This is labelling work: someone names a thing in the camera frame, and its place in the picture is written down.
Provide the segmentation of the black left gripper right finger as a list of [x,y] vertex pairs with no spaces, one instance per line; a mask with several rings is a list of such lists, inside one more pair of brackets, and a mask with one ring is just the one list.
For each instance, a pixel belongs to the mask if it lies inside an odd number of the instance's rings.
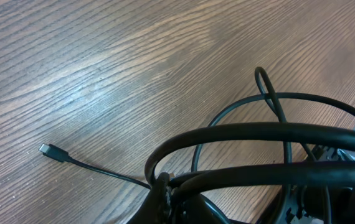
[[230,224],[230,220],[215,212],[199,194],[179,204],[182,223],[187,224]]

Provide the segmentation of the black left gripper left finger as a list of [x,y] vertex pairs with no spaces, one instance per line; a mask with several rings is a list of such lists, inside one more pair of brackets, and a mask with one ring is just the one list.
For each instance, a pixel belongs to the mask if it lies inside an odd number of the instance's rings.
[[169,174],[161,173],[139,210],[127,224],[163,224],[171,214],[171,188]]

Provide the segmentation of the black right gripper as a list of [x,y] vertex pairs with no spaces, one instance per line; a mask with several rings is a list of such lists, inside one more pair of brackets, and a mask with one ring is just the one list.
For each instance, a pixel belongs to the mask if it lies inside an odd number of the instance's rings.
[[[355,153],[327,146],[315,146],[318,161],[355,161]],[[355,223],[355,187],[329,187],[332,223]],[[278,223],[313,223],[324,219],[325,196],[319,187],[293,186]]]

